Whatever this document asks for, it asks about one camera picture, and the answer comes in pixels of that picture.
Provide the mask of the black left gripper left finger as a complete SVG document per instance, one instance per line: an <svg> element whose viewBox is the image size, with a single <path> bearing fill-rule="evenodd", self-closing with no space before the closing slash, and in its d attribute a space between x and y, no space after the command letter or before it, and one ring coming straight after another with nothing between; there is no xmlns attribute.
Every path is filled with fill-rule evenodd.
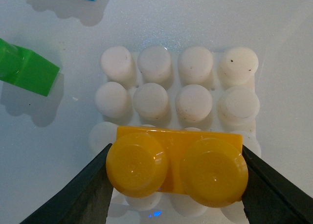
<svg viewBox="0 0 313 224"><path fill-rule="evenodd" d="M106 171L108 144L62 190L22 221L23 224L104 224L113 186Z"/></svg>

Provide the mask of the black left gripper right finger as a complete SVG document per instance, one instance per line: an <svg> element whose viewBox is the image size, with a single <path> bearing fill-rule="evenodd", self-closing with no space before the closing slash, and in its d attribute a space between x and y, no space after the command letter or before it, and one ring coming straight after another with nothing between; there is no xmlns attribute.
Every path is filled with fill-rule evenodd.
<svg viewBox="0 0 313 224"><path fill-rule="evenodd" d="M311 224L313 199L246 146L248 184L242 196L250 224Z"/></svg>

